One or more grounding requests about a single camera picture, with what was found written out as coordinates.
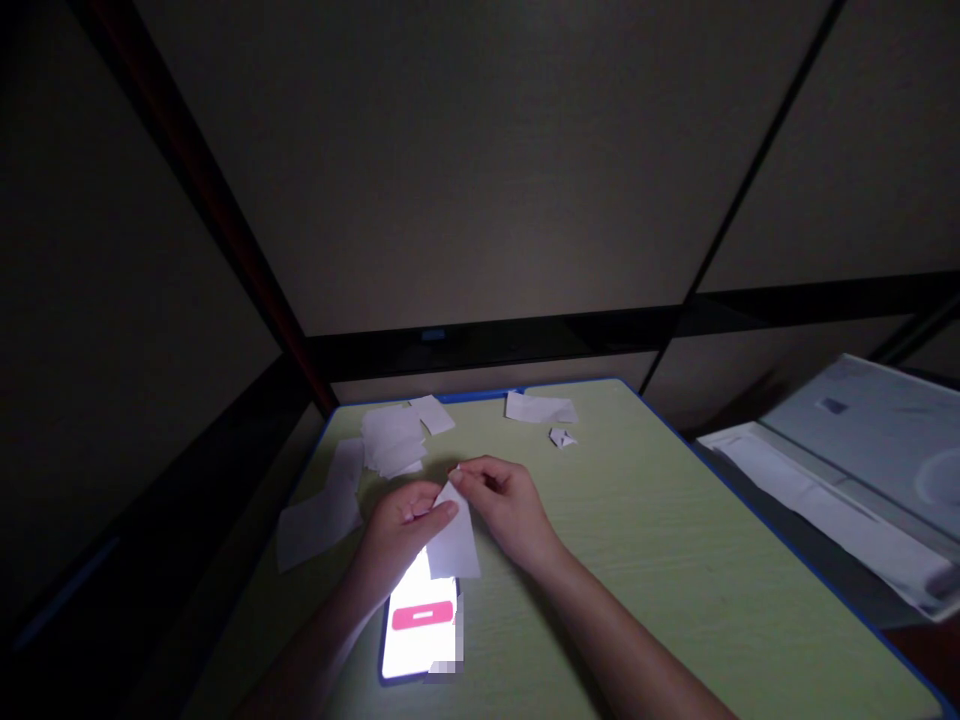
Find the red pole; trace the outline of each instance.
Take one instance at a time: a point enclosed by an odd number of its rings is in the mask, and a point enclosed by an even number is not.
[[[300,367],[320,412],[329,417],[339,403],[330,386],[317,374],[306,349],[303,330],[293,311],[264,272],[263,260],[246,222],[233,203],[225,201],[224,193],[229,189],[216,168],[213,154],[193,122],[169,71],[159,60],[159,51],[142,22],[139,18],[135,21],[131,18],[136,11],[127,3],[109,0],[92,0],[89,7],[129,71],[172,151],[183,163],[197,196],[220,228],[236,264],[242,268],[257,299],[273,319],[284,349]]]

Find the paper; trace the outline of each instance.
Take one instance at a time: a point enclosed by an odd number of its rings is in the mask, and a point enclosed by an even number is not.
[[[400,477],[401,475],[412,475],[415,472],[423,472],[423,463],[419,460],[417,460],[413,465],[407,465],[407,467],[400,472],[394,475],[389,475],[387,480],[393,480],[395,477]]]
[[[735,438],[717,448],[753,480],[764,492],[798,512],[800,498],[817,485],[815,480],[777,453],[762,440],[747,436]]]
[[[416,408],[420,420],[427,426],[431,435],[439,435],[457,426],[443,405],[440,404],[440,401],[433,395],[411,400],[410,406]]]
[[[521,422],[577,422],[573,400],[533,397],[512,391],[507,393],[506,415]]]
[[[327,472],[327,486],[347,484],[356,493],[360,487],[360,475],[363,474],[363,440],[350,438],[337,443],[333,453],[333,462]]]
[[[928,588],[955,571],[949,560],[896,526],[837,497],[757,437],[725,439],[711,447],[730,458],[757,487],[806,518],[879,575],[908,603],[921,611],[942,605]]]
[[[558,448],[565,448],[567,445],[576,445],[577,441],[573,439],[573,436],[568,433],[566,430],[561,430],[560,428],[553,428],[550,430],[550,439],[553,440],[553,444]]]
[[[280,513],[277,523],[280,572],[333,547],[362,524],[353,487],[349,483],[328,482],[323,492]]]
[[[446,500],[455,501],[460,506],[460,512],[427,543],[430,578],[480,577],[480,561],[477,559],[473,525],[470,523],[470,506],[451,482],[444,485],[433,505],[436,507]]]
[[[385,478],[408,472],[427,454],[416,408],[390,405],[363,416],[364,464]]]

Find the green table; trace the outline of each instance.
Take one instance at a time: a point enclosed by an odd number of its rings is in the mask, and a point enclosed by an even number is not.
[[[744,718],[930,718],[938,699],[620,380],[541,386],[574,401],[579,444],[504,417],[504,400],[447,406],[457,427],[426,440],[429,479],[476,455],[521,462],[567,546]],[[295,492],[323,487],[337,442],[375,405],[341,407]],[[368,515],[387,481],[365,471]],[[461,581],[465,672],[453,684],[382,688],[382,615],[360,636],[330,717],[584,717],[595,688],[525,578],[474,517],[483,577]],[[186,709],[224,717],[349,563],[361,532],[293,571],[260,559]]]

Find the lit screen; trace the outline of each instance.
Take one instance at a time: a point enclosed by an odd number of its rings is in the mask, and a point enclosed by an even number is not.
[[[457,659],[457,581],[431,580],[425,549],[390,596],[389,613],[381,669],[384,679],[425,673],[435,661]]]

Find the hand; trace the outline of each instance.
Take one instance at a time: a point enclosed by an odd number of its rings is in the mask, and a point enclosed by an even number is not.
[[[439,494],[436,483],[412,482],[381,498],[373,509],[344,578],[352,597],[367,610],[386,601],[417,553],[457,514],[459,508],[450,500],[433,507]]]
[[[450,481],[483,516],[503,551],[528,573],[536,577],[562,557],[563,543],[523,465],[485,455],[460,463]]]

